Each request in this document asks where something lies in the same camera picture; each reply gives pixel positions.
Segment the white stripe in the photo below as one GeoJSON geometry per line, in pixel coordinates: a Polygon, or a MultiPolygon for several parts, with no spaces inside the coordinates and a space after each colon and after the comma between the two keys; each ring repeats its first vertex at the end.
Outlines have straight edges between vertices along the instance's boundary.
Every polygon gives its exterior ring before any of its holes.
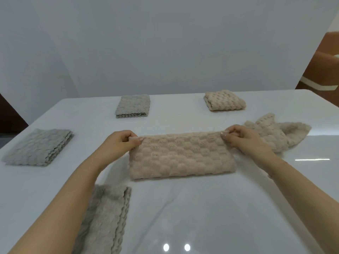
{"type": "Polygon", "coordinates": [[[295,161],[330,161],[329,158],[295,159],[295,161]]]}
{"type": "Polygon", "coordinates": [[[309,87],[312,87],[313,89],[319,90],[319,91],[333,91],[335,89],[337,89],[337,85],[336,86],[322,86],[317,84],[316,82],[313,82],[305,77],[301,77],[300,81],[302,81],[305,85],[308,85],[309,87]]]}

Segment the textured towel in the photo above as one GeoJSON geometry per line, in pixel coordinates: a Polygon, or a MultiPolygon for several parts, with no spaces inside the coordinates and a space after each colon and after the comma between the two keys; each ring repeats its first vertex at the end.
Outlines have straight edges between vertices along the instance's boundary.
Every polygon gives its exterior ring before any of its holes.
{"type": "Polygon", "coordinates": [[[18,142],[3,158],[7,165],[47,166],[72,139],[70,130],[35,129],[18,142]]]}
{"type": "Polygon", "coordinates": [[[129,152],[132,179],[234,172],[235,163],[220,132],[143,136],[129,152]]]}
{"type": "Polygon", "coordinates": [[[147,117],[150,110],[150,96],[142,95],[124,95],[115,111],[116,117],[147,117]]]}
{"type": "Polygon", "coordinates": [[[267,143],[274,152],[282,152],[297,145],[311,130],[311,126],[301,122],[276,123],[274,116],[273,113],[268,113],[256,123],[245,122],[245,126],[257,131],[263,142],[267,143]]]}
{"type": "Polygon", "coordinates": [[[72,254],[119,254],[131,188],[95,186],[72,254]]]}
{"type": "Polygon", "coordinates": [[[221,90],[215,93],[207,92],[204,100],[210,111],[240,110],[246,108],[245,101],[229,90],[221,90]]]}

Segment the crumpled towel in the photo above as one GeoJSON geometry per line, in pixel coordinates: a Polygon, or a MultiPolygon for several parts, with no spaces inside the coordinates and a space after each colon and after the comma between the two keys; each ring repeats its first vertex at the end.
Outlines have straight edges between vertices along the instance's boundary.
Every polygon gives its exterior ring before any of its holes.
{"type": "Polygon", "coordinates": [[[65,129],[35,129],[18,142],[3,158],[7,165],[47,166],[73,138],[65,129]]]}
{"type": "Polygon", "coordinates": [[[129,152],[131,179],[235,172],[234,158],[220,132],[141,137],[142,144],[129,152]]]}
{"type": "Polygon", "coordinates": [[[246,108],[246,102],[229,90],[205,93],[204,100],[210,111],[240,110],[246,108]]]}
{"type": "Polygon", "coordinates": [[[282,152],[300,143],[311,130],[311,126],[301,122],[276,123],[275,115],[268,113],[256,123],[246,121],[245,126],[259,133],[263,142],[274,152],[282,152]]]}
{"type": "Polygon", "coordinates": [[[72,254],[119,254],[131,188],[96,185],[72,254]]]}
{"type": "Polygon", "coordinates": [[[147,117],[149,110],[149,95],[124,95],[120,99],[115,115],[118,119],[123,117],[147,117]]]}

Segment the table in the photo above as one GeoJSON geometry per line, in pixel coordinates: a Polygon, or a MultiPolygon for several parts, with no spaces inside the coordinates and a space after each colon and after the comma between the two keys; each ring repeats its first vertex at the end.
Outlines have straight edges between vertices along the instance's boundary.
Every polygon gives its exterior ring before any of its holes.
{"type": "MultiPolygon", "coordinates": [[[[246,110],[210,112],[202,93],[151,95],[148,117],[128,119],[114,116],[120,97],[61,100],[0,149],[1,158],[35,128],[75,133],[47,167],[0,163],[0,253],[23,235],[75,168],[123,129],[138,135],[223,130],[268,112],[278,122],[301,121],[313,128],[283,158],[339,201],[339,109],[307,90],[236,94],[246,110]]],[[[108,166],[97,183],[132,187],[121,254],[164,253],[164,246],[167,253],[322,253],[272,180],[247,158],[235,158],[233,174],[138,182],[128,178],[127,155],[108,166]]]]}

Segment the wall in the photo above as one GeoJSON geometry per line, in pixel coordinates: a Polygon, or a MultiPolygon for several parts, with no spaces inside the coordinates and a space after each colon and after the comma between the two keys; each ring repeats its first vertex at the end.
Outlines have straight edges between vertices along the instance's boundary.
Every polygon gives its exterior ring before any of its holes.
{"type": "Polygon", "coordinates": [[[0,93],[28,124],[79,96],[31,0],[0,0],[0,93]]]}
{"type": "Polygon", "coordinates": [[[329,26],[328,32],[331,31],[339,31],[339,12],[337,13],[336,17],[332,21],[332,24],[329,26]]]}
{"type": "Polygon", "coordinates": [[[294,89],[339,0],[34,0],[81,96],[294,89]]]}

